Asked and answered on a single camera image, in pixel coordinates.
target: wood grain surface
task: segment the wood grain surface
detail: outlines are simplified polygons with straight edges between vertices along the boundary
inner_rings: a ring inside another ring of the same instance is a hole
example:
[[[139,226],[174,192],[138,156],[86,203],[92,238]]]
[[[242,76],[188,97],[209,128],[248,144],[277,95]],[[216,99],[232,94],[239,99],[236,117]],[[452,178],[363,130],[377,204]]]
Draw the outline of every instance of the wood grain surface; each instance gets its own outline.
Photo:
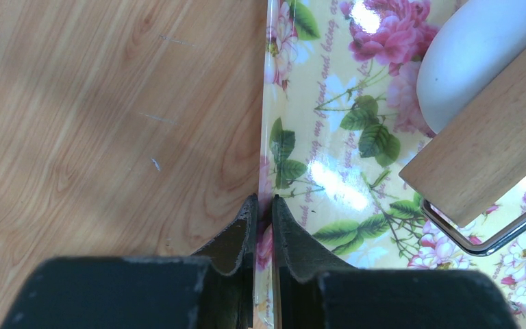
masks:
[[[461,227],[526,176],[526,49],[400,176]]]
[[[189,254],[257,191],[265,1],[0,0],[0,323],[57,255]]]

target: wooden handle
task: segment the wooden handle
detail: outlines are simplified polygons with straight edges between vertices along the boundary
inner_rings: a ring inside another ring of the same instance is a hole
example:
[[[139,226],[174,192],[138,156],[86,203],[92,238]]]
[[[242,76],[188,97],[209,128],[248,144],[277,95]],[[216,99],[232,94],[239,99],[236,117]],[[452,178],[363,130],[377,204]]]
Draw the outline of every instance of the wooden handle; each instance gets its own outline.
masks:
[[[461,227],[526,176],[526,49],[400,176]]]

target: scratch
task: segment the scratch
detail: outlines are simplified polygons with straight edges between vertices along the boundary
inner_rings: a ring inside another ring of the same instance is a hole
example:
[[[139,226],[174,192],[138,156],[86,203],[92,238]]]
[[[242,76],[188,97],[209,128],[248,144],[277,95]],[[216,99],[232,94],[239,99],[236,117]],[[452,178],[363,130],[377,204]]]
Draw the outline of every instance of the scratch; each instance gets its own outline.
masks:
[[[152,162],[154,162],[154,166],[156,167],[156,169],[158,169],[158,171],[160,171],[160,165],[158,164],[158,161],[156,161],[155,158],[150,158],[150,160],[152,160]]]
[[[180,40],[176,40],[176,39],[172,39],[172,38],[169,38],[168,36],[163,36],[161,34],[160,35],[160,38],[162,38],[162,40],[166,40],[166,41],[172,41],[172,42],[176,42],[176,43],[179,43],[181,45],[187,45],[187,46],[191,46],[191,47],[196,47],[194,44],[192,43],[188,43],[188,42],[184,42],[184,41],[180,41]]]
[[[170,120],[170,119],[165,119],[165,118],[161,118],[161,117],[157,117],[155,115],[150,115],[150,114],[145,114],[145,113],[140,113],[146,117],[149,117],[150,119],[154,119],[154,120],[158,120],[158,121],[162,121],[162,122],[168,122],[168,123],[172,123],[173,125],[179,125],[176,121],[174,120]]]

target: tray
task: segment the tray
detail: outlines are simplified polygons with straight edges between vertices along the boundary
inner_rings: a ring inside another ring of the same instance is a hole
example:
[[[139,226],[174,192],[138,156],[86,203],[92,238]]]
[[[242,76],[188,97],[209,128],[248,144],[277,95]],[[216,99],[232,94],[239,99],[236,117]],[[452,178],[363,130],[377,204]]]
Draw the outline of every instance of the tray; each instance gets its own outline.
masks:
[[[526,328],[526,232],[469,256],[398,177],[434,136],[416,99],[421,59],[463,3],[270,0],[260,203],[286,198],[302,227],[356,267],[481,271]],[[526,177],[460,231],[480,243],[525,211]],[[272,228],[259,234],[255,305],[272,327]]]

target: metal handle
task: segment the metal handle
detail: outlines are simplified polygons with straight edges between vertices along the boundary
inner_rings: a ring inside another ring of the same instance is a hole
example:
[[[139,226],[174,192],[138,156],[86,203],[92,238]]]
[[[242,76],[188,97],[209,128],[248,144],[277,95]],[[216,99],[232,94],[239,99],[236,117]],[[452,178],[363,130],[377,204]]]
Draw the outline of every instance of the metal handle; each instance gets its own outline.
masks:
[[[451,226],[449,222],[445,221],[436,211],[434,211],[430,202],[426,199],[422,200],[421,208],[428,219],[433,221],[441,231],[443,231],[467,254],[473,256],[489,256],[526,231],[526,212],[524,212],[521,216],[511,222],[511,224],[505,226],[487,241],[480,245],[474,245],[464,235],[460,234],[456,228]]]

